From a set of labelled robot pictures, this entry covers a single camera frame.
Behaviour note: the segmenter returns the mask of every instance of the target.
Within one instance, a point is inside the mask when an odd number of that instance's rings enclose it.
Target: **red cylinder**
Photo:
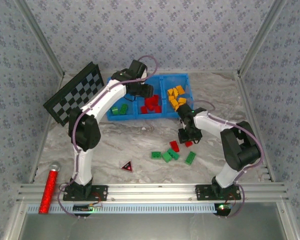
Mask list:
[[[49,175],[46,180],[44,193],[43,193],[40,208],[39,208],[39,214],[47,214],[49,212],[51,200],[52,200],[52,197],[55,192],[57,176],[58,176],[57,170],[49,171]]]

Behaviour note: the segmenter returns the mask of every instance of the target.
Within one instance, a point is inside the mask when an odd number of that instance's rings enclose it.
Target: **triangle marker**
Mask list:
[[[132,162],[129,161],[127,162],[125,165],[123,165],[123,167],[121,167],[122,170],[128,171],[130,173],[133,173],[133,169],[132,169]]]

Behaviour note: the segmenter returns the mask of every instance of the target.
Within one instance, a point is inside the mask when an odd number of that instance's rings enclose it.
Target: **red glitter tube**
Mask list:
[[[60,165],[58,162],[54,162],[50,165],[49,175],[46,180],[43,196],[41,199],[39,214],[48,214],[49,212],[51,200],[55,192],[55,186],[59,170]]]

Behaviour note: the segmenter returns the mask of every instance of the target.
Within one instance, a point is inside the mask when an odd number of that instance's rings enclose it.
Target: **blue ruler strip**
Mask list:
[[[73,211],[73,203],[65,203],[63,207],[70,213],[87,213],[86,211]],[[27,213],[38,214],[40,204],[29,203]],[[186,213],[216,213],[214,203],[104,203],[95,206],[90,214],[186,214]],[[50,206],[49,214],[63,214],[64,211],[57,203]]]

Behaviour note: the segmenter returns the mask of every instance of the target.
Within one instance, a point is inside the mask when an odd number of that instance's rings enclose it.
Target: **blue bin compartment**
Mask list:
[[[133,100],[134,97],[131,96],[130,94],[126,94],[125,97],[129,100]],[[106,112],[106,116],[109,121],[123,121],[123,120],[130,120],[130,119],[135,119],[135,111],[134,111],[134,105],[132,101],[129,101],[125,99],[124,97],[120,98],[112,107],[117,107],[118,110],[120,111],[122,104],[127,104],[128,109],[126,111],[125,115],[114,115],[112,113],[111,108]]]
[[[188,74],[167,74],[167,75],[162,75],[162,87],[163,87],[163,92],[164,92],[164,101],[165,101],[165,107],[164,109],[165,112],[165,117],[166,118],[178,118],[178,113],[175,112],[173,107],[171,106],[171,103],[169,102],[169,97],[168,97],[168,90],[175,88],[176,86],[181,85],[183,90],[185,91],[185,94],[182,94],[179,97],[185,98],[187,104],[193,108],[194,107],[194,98],[192,95],[191,87],[190,87],[190,82],[189,82],[189,77]]]
[[[152,85],[153,86],[153,95],[159,95],[159,101],[158,101],[158,106],[161,106],[162,109],[162,103],[163,103],[163,97],[162,97],[162,91],[161,91],[161,83],[160,83],[160,76],[159,75],[154,75],[153,77],[147,79],[145,81],[146,84]],[[141,113],[141,107],[145,106],[145,99],[143,97],[137,97],[136,98],[136,109],[137,109],[137,119],[157,119],[157,118],[162,118],[162,111],[161,113],[155,113],[155,111],[149,111],[147,109],[148,113],[142,114]]]
[[[186,98],[187,103],[191,108],[194,107],[194,98],[191,91],[191,86],[189,82],[188,74],[160,74],[154,75],[153,77],[145,81],[146,84],[153,86],[153,94],[159,95],[158,105],[161,106],[162,113],[155,113],[155,111],[142,114],[141,107],[145,105],[145,99],[143,97],[137,97],[135,101],[131,102],[134,97],[126,94],[125,98],[119,99],[112,107],[118,107],[120,110],[122,104],[128,105],[128,110],[126,115],[113,115],[111,109],[106,112],[109,121],[123,121],[123,120],[133,120],[133,119],[162,119],[162,118],[178,118],[178,113],[172,108],[169,98],[168,89],[175,88],[181,85],[185,91],[185,94],[181,97]]]

